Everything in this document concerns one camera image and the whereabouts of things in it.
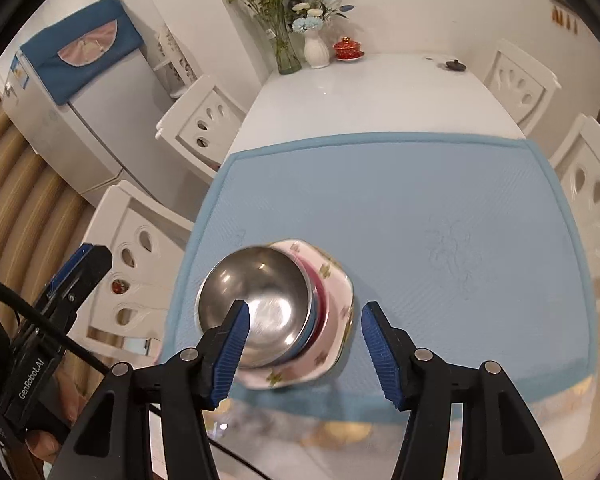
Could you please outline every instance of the small black lid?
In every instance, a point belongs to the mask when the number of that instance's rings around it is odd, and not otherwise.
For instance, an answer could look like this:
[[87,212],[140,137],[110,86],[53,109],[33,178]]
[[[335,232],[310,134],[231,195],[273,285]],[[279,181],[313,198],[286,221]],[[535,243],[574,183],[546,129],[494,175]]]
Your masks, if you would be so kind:
[[460,63],[457,59],[453,61],[447,61],[446,67],[449,70],[454,70],[455,72],[464,72],[466,70],[466,66]]

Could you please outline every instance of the black cable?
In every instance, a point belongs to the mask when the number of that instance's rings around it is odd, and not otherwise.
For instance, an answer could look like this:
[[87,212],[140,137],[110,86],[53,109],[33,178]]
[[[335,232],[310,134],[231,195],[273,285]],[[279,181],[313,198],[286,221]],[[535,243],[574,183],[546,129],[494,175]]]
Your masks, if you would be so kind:
[[95,355],[89,352],[85,347],[79,345],[73,339],[68,337],[58,327],[51,323],[45,316],[40,314],[29,303],[24,301],[18,294],[13,292],[8,286],[0,283],[0,301],[10,306],[23,318],[29,320],[33,325],[54,338],[58,343],[67,348],[69,352],[79,357],[89,366],[96,369],[103,375],[109,373],[109,367],[100,361]]
[[[74,354],[76,357],[82,359],[92,368],[95,368],[103,375],[107,375],[109,373],[109,367],[100,361],[95,355],[89,352],[84,346],[78,344],[73,339],[64,334],[59,328],[57,328],[53,323],[51,323],[46,317],[40,314],[35,308],[33,308],[29,303],[23,300],[16,292],[11,290],[8,286],[0,283],[0,301],[11,307],[16,314],[21,314],[23,318],[27,319],[33,325],[39,327],[40,330],[51,336],[56,340],[57,343],[61,344],[65,348],[68,349],[69,352]],[[154,412],[158,416],[162,416],[162,412],[159,408],[156,408],[153,404],[149,404],[149,410]],[[262,471],[260,471],[256,466],[251,465],[241,456],[235,454],[230,449],[227,449],[225,446],[216,442],[213,439],[209,439],[209,443],[212,446],[217,447],[220,451],[226,453],[228,456],[240,462],[243,466],[251,469],[254,473],[264,478],[264,480],[272,480],[271,477],[265,475]]]
[[[157,408],[153,404],[149,404],[149,411],[155,413],[155,415],[157,416],[162,416],[160,408]],[[211,444],[214,447],[217,447],[220,451],[233,458],[236,462],[240,462],[243,466],[251,469],[254,473],[256,473],[256,475],[261,476],[262,478],[264,478],[264,480],[272,480],[270,476],[265,475],[256,466],[252,465],[250,462],[247,462],[247,460],[243,459],[240,455],[235,454],[233,451],[220,444],[217,440],[213,440],[209,437],[207,438],[209,440],[209,444]]]

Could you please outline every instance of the white vase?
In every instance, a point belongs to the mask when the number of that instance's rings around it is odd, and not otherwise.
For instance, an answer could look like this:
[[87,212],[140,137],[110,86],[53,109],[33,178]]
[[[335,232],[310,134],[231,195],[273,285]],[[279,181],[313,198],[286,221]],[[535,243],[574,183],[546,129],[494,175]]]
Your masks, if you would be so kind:
[[324,68],[329,64],[329,47],[324,44],[317,30],[304,33],[304,58],[311,68]]

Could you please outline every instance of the stainless steel bowl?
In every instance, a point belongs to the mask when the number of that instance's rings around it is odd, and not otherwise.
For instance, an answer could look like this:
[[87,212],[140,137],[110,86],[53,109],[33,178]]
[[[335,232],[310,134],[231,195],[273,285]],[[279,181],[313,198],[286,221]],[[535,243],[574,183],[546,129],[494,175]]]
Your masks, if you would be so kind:
[[244,300],[251,316],[241,366],[291,359],[314,330],[318,309],[314,286],[291,256],[275,248],[241,249],[211,270],[196,298],[202,330],[219,326],[235,300]]

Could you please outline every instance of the human hand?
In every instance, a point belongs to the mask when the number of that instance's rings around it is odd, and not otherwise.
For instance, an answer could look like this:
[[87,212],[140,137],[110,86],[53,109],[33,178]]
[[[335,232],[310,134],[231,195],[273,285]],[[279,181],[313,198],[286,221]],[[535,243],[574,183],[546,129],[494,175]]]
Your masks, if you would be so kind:
[[[74,425],[87,401],[78,393],[74,382],[67,374],[57,371],[56,379],[58,380],[62,412],[69,423]],[[29,451],[45,462],[53,463],[60,451],[60,443],[46,431],[27,431],[25,440]]]

